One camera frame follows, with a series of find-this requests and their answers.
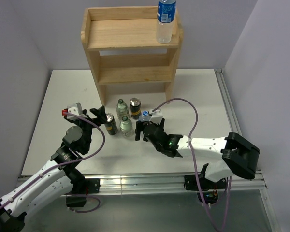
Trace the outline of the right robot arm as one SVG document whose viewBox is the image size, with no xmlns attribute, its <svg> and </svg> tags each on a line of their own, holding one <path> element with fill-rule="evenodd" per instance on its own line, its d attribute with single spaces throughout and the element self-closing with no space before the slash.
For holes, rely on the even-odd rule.
<svg viewBox="0 0 290 232">
<path fill-rule="evenodd" d="M 243 179 L 255 178 L 260 150 L 242 137 L 230 132 L 220 138 L 188 138 L 181 134 L 167 134 L 164 122 L 137 121 L 135 139 L 150 142 L 154 148 L 170 157 L 183 158 L 195 155 L 214 159 L 205 164 L 198 175 L 202 187 L 208 189 L 220 180 L 238 176 Z"/>
</svg>

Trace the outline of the wooden two-tier shelf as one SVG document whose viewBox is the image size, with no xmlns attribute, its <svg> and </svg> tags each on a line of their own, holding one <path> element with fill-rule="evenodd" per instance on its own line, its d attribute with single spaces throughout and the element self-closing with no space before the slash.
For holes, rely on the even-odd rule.
<svg viewBox="0 0 290 232">
<path fill-rule="evenodd" d="M 101 104 L 108 85 L 164 83 L 172 98 L 183 41 L 179 13 L 175 14 L 171 41 L 156 40 L 157 6 L 86 8 L 81 42 Z"/>
</svg>

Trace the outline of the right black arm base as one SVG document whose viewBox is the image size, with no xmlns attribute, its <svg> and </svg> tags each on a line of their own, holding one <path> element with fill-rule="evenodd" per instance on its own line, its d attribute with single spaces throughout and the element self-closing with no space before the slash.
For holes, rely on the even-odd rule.
<svg viewBox="0 0 290 232">
<path fill-rule="evenodd" d="M 183 187 L 187 191 L 195 191 L 197 192 L 198 200 L 203 204 L 201 199 L 201 194 L 197 186 L 196 176 L 195 175 L 185 175 L 184 176 L 184 185 Z M 222 197 L 224 197 L 227 193 L 228 178 L 223 178 L 218 182 L 214 183 L 205 178 L 201 178 L 199 180 L 200 186 L 202 189 L 203 197 L 205 203 L 208 205 L 214 205 L 219 203 Z"/>
</svg>

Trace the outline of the front clear glass bottle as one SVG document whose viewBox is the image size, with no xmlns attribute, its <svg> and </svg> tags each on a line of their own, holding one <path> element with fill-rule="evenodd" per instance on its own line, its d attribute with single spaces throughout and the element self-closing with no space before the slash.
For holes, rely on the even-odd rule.
<svg viewBox="0 0 290 232">
<path fill-rule="evenodd" d="M 123 116 L 120 122 L 120 131 L 125 137 L 130 137 L 133 135 L 133 125 L 132 121 L 127 117 Z"/>
</svg>

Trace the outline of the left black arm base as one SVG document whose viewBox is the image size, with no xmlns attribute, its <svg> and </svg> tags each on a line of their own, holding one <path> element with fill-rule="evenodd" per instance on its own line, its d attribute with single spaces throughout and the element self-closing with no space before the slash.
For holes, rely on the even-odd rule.
<svg viewBox="0 0 290 232">
<path fill-rule="evenodd" d="M 98 178 L 85 178 L 82 182 L 77 183 L 73 186 L 71 192 L 66 195 L 66 206 L 69 210 L 75 211 L 77 213 L 87 213 L 98 209 L 101 205 L 101 201 L 96 196 L 91 194 L 99 193 L 100 189 L 100 179 Z M 76 208 L 83 208 L 89 199 L 94 199 L 97 201 L 97 206 L 91 210 L 76 210 Z"/>
</svg>

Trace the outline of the aluminium front rail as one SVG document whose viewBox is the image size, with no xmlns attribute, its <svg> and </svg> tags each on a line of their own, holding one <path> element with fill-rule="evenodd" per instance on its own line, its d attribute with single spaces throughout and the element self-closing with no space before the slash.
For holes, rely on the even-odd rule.
<svg viewBox="0 0 290 232">
<path fill-rule="evenodd" d="M 187 193 L 184 188 L 186 175 L 193 173 L 85 175 L 85 178 L 100 180 L 99 195 L 140 195 Z M 261 171 L 257 171 L 253 180 L 232 177 L 233 191 L 264 189 L 267 185 Z"/>
</svg>

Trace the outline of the blue label water bottle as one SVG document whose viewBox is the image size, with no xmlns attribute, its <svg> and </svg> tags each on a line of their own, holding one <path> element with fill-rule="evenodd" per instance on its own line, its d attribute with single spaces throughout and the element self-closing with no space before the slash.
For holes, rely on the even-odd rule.
<svg viewBox="0 0 290 232">
<path fill-rule="evenodd" d="M 159 0 L 157 10 L 156 40 L 167 44 L 171 41 L 176 12 L 176 0 Z"/>
</svg>

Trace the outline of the black can yellow label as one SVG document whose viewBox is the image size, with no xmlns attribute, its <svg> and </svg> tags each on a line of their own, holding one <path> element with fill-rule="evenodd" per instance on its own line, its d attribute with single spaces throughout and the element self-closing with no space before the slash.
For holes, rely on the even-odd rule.
<svg viewBox="0 0 290 232">
<path fill-rule="evenodd" d="M 132 119 L 139 119 L 139 116 L 141 115 L 141 101 L 139 98 L 130 99 L 130 114 Z"/>
</svg>

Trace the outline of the aluminium side rail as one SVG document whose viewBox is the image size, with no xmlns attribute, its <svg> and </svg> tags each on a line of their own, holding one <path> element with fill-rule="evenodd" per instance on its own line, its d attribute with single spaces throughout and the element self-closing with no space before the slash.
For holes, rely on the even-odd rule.
<svg viewBox="0 0 290 232">
<path fill-rule="evenodd" d="M 214 69 L 214 72 L 215 72 L 217 83 L 218 83 L 218 86 L 222 95 L 222 99 L 224 102 L 230 128 L 233 132 L 236 132 L 241 135 L 242 132 L 241 132 L 241 129 L 240 129 L 237 117 L 236 117 L 236 113 L 232 105 L 232 101 L 231 101 L 231 98 L 230 98 L 230 95 L 229 95 L 229 92 L 228 92 L 228 89 L 224 80 L 223 69 Z M 278 223 L 274 208 L 272 206 L 272 203 L 268 194 L 268 187 L 265 182 L 263 173 L 261 172 L 261 170 L 257 170 L 257 174 L 261 176 L 261 182 L 263 184 L 263 186 L 260 187 L 259 189 L 259 194 L 260 194 L 261 202 L 262 202 L 262 205 L 263 205 L 266 217 L 267 217 L 267 221 L 270 227 L 270 231 L 281 232 L 281 227 Z"/>
</svg>

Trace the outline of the clear glass bottle green cap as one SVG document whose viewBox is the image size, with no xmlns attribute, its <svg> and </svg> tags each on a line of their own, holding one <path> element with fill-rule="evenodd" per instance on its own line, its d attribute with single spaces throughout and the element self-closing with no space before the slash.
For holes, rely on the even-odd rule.
<svg viewBox="0 0 290 232">
<path fill-rule="evenodd" d="M 129 117 L 128 105 L 123 99 L 118 99 L 117 101 L 116 114 L 119 120 L 122 120 L 123 116 Z"/>
</svg>

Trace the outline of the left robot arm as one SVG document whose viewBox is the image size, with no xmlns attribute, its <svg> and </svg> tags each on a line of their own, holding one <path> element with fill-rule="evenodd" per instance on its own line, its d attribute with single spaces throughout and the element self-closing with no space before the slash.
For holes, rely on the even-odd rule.
<svg viewBox="0 0 290 232">
<path fill-rule="evenodd" d="M 99 191 L 99 180 L 90 184 L 76 166 L 89 159 L 92 130 L 107 123 L 105 107 L 92 108 L 90 118 L 81 104 L 75 103 L 62 110 L 65 120 L 72 123 L 62 139 L 61 146 L 50 160 L 25 183 L 0 197 L 0 232 L 19 232 L 25 221 L 56 198 L 66 195 L 67 207 L 75 211 L 83 207 L 93 187 Z"/>
</svg>

